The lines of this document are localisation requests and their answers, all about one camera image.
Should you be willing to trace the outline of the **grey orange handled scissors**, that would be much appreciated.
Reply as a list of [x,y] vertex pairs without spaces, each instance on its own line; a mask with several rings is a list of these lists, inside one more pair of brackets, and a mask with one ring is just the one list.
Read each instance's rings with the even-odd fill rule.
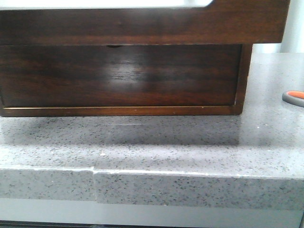
[[299,107],[304,107],[304,92],[286,91],[282,94],[282,100]]

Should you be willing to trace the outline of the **white tray in drawer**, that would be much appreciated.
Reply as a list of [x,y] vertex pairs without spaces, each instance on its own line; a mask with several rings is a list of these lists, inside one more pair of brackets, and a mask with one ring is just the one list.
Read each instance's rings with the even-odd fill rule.
[[1,10],[201,8],[212,0],[2,0]]

